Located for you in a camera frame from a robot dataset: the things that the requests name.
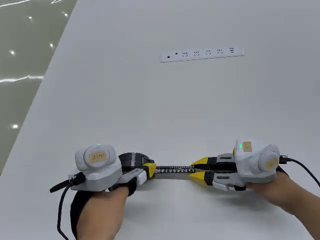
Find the white tabletop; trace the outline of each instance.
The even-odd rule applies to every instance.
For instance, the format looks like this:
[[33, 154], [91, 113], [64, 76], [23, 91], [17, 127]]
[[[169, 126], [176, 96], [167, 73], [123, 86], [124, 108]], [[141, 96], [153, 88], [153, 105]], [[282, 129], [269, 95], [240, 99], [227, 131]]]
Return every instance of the white tabletop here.
[[[0, 177], [2, 239], [57, 239], [76, 150], [109, 143], [158, 165], [231, 152], [237, 138], [279, 146], [318, 177], [320, 3], [78, 0]], [[160, 63], [162, 52], [227, 46], [242, 57]], [[319, 195], [308, 174], [284, 169]], [[69, 192], [62, 228], [71, 238]], [[309, 240], [252, 192], [154, 179], [126, 204], [117, 239]]]

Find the wall power strip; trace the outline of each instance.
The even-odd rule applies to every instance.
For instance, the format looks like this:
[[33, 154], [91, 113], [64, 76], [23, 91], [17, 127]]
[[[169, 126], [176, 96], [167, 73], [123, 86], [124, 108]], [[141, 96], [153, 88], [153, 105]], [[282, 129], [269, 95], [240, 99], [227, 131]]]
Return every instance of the wall power strip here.
[[243, 55], [245, 55], [245, 52], [237, 47], [195, 48], [183, 51], [163, 52], [161, 54], [161, 62], [167, 63], [198, 59], [215, 59]]

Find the glossy floor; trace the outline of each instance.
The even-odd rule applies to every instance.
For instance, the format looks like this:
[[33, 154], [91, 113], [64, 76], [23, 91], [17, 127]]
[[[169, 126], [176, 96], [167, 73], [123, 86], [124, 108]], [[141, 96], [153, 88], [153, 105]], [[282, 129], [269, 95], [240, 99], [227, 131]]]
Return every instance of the glossy floor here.
[[76, 0], [0, 0], [0, 174]]

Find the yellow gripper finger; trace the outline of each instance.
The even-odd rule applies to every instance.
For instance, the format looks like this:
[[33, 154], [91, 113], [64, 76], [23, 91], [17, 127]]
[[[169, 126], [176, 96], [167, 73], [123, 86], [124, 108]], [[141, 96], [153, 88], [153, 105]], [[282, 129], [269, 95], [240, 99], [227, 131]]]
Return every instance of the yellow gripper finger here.
[[213, 171], [198, 171], [190, 173], [188, 176], [191, 180], [205, 186], [212, 186], [215, 173]]
[[155, 163], [145, 163], [142, 165], [143, 170], [146, 172], [146, 177], [148, 179], [152, 178], [155, 174], [157, 165]]
[[208, 157], [204, 157], [204, 158], [201, 158], [200, 160], [198, 161], [195, 161], [191, 164], [192, 165], [197, 165], [197, 164], [207, 164], [208, 162]]

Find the label sticker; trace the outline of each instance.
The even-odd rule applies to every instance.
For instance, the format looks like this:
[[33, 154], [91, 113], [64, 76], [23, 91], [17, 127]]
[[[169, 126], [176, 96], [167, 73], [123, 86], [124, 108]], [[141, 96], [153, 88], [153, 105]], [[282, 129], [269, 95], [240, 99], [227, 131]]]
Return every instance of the label sticker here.
[[105, 151], [96, 151], [89, 154], [89, 159], [91, 164], [100, 163], [107, 160], [107, 155]]
[[252, 146], [250, 141], [244, 141], [242, 143], [244, 153], [252, 153]]

